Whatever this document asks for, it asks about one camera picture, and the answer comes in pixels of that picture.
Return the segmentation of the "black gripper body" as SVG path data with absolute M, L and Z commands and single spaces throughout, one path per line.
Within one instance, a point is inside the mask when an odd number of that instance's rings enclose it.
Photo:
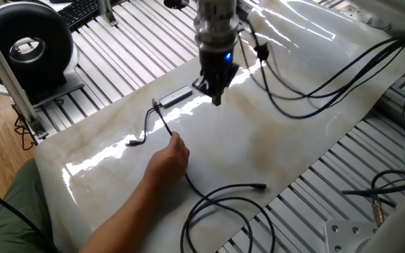
M 201 75 L 209 83 L 230 83 L 239 66 L 233 61 L 233 49 L 221 52 L 200 51 Z

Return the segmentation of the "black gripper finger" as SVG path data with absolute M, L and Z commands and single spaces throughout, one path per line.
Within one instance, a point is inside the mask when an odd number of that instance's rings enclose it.
M 214 78 L 215 84 L 215 95 L 213 96 L 213 104 L 221 104 L 221 96 L 224 93 L 224 89 L 229 87 L 233 78 L 235 77 L 239 66 L 231 65 L 223 70 L 216 73 Z
M 199 76 L 193 83 L 192 87 L 197 89 L 199 92 L 209 96 L 212 99 L 212 102 L 216 101 L 216 90 L 214 86 L 211 86 L 210 83 L 206 80 L 206 78 L 201 75 Z

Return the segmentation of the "person's right hand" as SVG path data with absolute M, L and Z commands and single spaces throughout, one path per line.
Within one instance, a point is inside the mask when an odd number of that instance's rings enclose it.
M 157 189 L 166 189 L 186 173 L 190 150 L 180 135 L 173 131 L 169 144 L 150 159 L 143 180 Z

